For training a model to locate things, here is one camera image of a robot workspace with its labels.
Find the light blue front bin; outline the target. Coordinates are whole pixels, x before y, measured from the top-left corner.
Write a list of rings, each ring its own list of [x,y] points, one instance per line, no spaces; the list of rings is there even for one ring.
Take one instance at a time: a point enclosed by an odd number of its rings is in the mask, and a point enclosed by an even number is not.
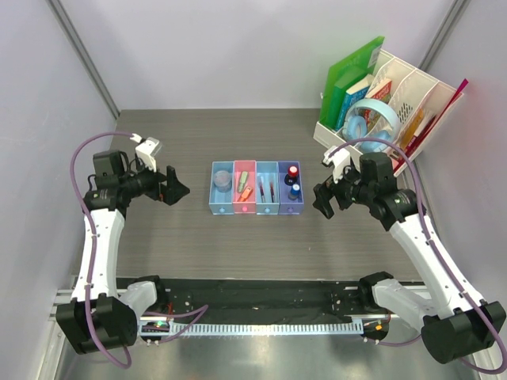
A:
[[[209,200],[208,205],[209,208],[214,215],[233,215],[233,185],[234,178],[232,180],[232,189],[229,192],[222,193],[217,192],[215,189],[215,185],[213,184],[213,175],[218,170],[227,170],[232,173],[234,171],[234,163],[233,161],[214,161],[212,163],[212,174],[211,174],[211,182],[210,182],[210,191],[209,191]]]

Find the light blue bin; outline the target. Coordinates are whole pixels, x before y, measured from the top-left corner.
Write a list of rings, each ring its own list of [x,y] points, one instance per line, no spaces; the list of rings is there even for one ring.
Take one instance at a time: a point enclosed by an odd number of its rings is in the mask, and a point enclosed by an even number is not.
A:
[[[257,161],[256,162],[256,214],[257,215],[277,215],[280,209],[280,195],[278,185],[278,162],[277,161]],[[258,180],[264,177],[265,203],[261,202]],[[276,201],[272,202],[270,196],[269,182],[274,183]]]
[[[227,170],[232,173],[234,171],[234,163],[233,161],[214,161],[212,163],[212,174],[211,174],[211,182],[210,182],[210,191],[209,191],[209,200],[208,205],[209,208],[214,215],[233,215],[233,185],[234,178],[232,180],[232,189],[229,192],[222,193],[217,192],[215,189],[215,185],[213,184],[213,175],[218,170]]]

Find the clear paperclip jar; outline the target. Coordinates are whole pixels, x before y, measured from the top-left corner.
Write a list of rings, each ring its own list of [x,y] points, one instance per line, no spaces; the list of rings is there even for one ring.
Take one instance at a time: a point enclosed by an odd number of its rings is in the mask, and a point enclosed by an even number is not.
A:
[[[212,180],[217,192],[226,193],[232,189],[233,176],[227,170],[218,170],[214,173]]]

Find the green mini highlighter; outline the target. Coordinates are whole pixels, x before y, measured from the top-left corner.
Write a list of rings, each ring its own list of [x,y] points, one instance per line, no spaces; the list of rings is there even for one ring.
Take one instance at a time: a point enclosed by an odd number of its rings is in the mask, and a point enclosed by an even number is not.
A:
[[[249,173],[247,171],[241,171],[238,177],[238,183],[237,183],[237,192],[241,194],[246,186],[246,183],[248,181]]]

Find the pink plastic bin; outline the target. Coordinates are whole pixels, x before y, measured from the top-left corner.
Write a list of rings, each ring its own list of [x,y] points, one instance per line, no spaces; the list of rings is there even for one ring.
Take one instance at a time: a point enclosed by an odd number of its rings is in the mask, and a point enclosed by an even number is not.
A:
[[[235,214],[256,213],[256,162],[234,161],[233,208]]]

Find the blue small object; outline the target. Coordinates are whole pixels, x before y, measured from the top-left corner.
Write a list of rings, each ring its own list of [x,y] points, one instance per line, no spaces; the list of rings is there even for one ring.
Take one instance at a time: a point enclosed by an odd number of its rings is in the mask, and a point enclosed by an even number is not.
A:
[[[297,183],[294,183],[291,186],[290,190],[289,190],[288,198],[290,200],[296,201],[296,200],[299,199],[300,194],[301,194],[301,187],[300,187],[300,185],[297,184]]]

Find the red black stamp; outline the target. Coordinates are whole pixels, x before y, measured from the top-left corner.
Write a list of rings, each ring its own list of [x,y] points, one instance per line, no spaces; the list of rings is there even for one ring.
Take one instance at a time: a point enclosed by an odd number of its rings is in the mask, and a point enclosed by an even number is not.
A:
[[[299,183],[299,168],[297,165],[290,165],[288,167],[284,183],[290,187]]]

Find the purple plastic bin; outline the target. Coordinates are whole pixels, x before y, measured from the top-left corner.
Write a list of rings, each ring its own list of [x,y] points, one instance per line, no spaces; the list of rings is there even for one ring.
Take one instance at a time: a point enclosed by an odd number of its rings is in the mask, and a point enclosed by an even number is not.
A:
[[[279,215],[300,215],[304,210],[301,168],[298,161],[278,162]]]

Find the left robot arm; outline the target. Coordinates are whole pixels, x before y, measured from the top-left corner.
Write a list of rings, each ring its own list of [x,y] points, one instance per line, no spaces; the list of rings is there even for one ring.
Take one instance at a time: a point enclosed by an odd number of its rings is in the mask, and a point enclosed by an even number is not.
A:
[[[135,279],[124,294],[116,288],[120,235],[133,199],[147,198],[174,205],[190,193],[173,166],[152,171],[140,158],[127,166],[127,155],[107,150],[93,156],[95,180],[83,198],[86,240],[82,266],[70,302],[59,305],[55,318],[79,355],[133,345],[144,313],[158,316],[169,297],[158,275]]]

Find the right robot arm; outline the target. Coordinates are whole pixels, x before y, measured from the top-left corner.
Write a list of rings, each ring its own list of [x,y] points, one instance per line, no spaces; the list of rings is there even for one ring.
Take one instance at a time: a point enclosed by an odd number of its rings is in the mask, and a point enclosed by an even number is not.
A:
[[[466,280],[435,234],[416,192],[398,188],[391,159],[384,152],[362,154],[355,166],[347,150],[333,146],[322,163],[333,172],[315,185],[314,208],[331,219],[331,199],[342,210],[353,204],[367,207],[405,250],[430,294],[422,298],[392,275],[377,272],[360,280],[360,308],[369,313],[384,308],[397,314],[420,333],[438,363],[495,344],[506,319],[504,308],[499,302],[487,302]]]

